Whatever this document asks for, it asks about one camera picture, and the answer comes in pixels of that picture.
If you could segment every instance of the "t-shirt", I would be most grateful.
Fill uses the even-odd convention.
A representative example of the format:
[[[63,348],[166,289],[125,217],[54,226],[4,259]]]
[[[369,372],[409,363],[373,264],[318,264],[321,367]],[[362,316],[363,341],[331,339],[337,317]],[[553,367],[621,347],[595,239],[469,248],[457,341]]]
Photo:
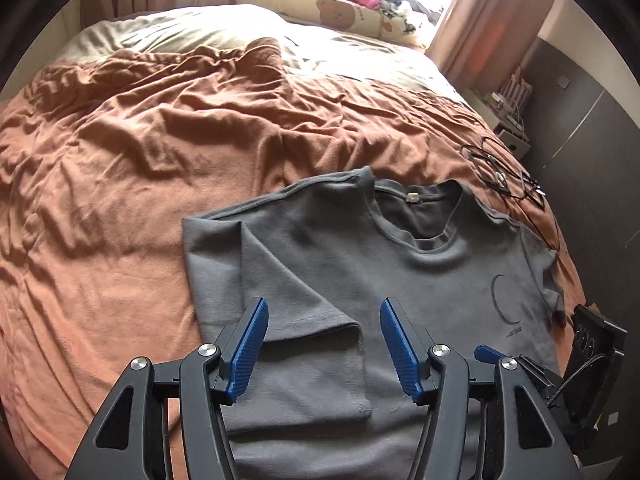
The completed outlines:
[[[387,351],[386,297],[467,358],[486,344],[558,369],[556,254],[455,180],[405,187],[369,168],[314,176],[186,218],[183,229],[205,341],[252,297],[269,304],[248,389],[224,410],[243,478],[407,477],[426,408],[402,392]],[[477,408],[464,478],[475,466]]]

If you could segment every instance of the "orange blanket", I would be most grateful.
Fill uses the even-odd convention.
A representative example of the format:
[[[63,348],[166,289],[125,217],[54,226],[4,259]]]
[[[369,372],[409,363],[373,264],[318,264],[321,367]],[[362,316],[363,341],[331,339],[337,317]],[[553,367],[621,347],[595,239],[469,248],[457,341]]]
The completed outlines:
[[[461,180],[531,226],[458,151],[487,135],[430,92],[286,73],[271,40],[43,69],[0,116],[0,396],[20,452],[61,479],[131,358],[199,345],[183,217],[368,164],[404,184]],[[584,297],[551,212],[522,206],[561,248],[571,310]],[[555,331],[564,366],[571,329]]]

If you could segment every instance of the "white wall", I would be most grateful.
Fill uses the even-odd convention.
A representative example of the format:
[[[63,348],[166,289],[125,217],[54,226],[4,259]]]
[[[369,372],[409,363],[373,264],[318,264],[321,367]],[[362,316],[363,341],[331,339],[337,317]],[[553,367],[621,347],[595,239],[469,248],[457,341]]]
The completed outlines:
[[[573,0],[555,0],[538,36],[585,69],[640,126],[640,86],[604,32]]]
[[[31,43],[2,88],[0,101],[14,97],[80,30],[80,0],[71,0]]]

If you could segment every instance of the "blue gripper pad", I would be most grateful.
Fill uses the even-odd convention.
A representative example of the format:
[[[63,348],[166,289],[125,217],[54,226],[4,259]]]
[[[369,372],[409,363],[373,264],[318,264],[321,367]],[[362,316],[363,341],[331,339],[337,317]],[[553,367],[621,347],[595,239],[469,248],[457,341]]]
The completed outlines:
[[[480,361],[482,363],[487,363],[490,365],[497,365],[498,362],[500,362],[500,359],[506,357],[506,355],[502,352],[494,350],[490,346],[480,345],[479,347],[476,347],[476,350],[474,351],[474,357],[476,358],[476,361]]]
[[[418,402],[424,392],[420,384],[418,359],[388,301],[383,301],[380,305],[380,329],[396,367],[402,390],[413,402]]]
[[[269,306],[266,301],[261,300],[229,363],[229,385],[226,394],[233,402],[246,391],[268,325]]]

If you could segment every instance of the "metal bolt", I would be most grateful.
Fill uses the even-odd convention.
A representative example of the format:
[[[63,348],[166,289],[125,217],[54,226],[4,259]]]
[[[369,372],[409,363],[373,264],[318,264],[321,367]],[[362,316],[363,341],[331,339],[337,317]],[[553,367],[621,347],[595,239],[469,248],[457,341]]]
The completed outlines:
[[[518,362],[513,357],[503,357],[500,359],[500,364],[506,370],[515,370],[518,367]]]
[[[136,357],[131,362],[131,368],[133,368],[134,370],[142,370],[142,368],[144,368],[147,363],[148,361],[146,360],[146,357]]]
[[[218,347],[213,343],[205,343],[200,348],[198,348],[198,354],[203,357],[208,357],[210,355],[215,354],[218,351]]]
[[[447,345],[434,345],[432,351],[433,355],[444,357],[445,355],[449,355],[451,353],[451,348],[449,348]]]

